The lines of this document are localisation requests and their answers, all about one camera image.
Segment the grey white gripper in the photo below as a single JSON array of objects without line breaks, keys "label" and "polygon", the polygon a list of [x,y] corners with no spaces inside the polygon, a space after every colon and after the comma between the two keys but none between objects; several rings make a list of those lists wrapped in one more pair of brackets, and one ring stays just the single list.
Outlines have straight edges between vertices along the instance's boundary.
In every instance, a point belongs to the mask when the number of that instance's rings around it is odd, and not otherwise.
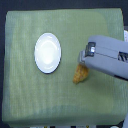
[{"label": "grey white gripper", "polygon": [[79,53],[78,62],[87,68],[128,80],[128,42],[94,35]]}]

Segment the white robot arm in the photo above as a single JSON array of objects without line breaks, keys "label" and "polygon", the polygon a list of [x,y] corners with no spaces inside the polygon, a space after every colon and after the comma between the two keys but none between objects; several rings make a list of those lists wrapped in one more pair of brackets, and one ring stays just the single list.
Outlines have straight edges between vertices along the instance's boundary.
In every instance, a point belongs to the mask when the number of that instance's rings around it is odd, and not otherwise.
[{"label": "white robot arm", "polygon": [[128,42],[93,35],[79,53],[78,62],[87,68],[128,81]]}]

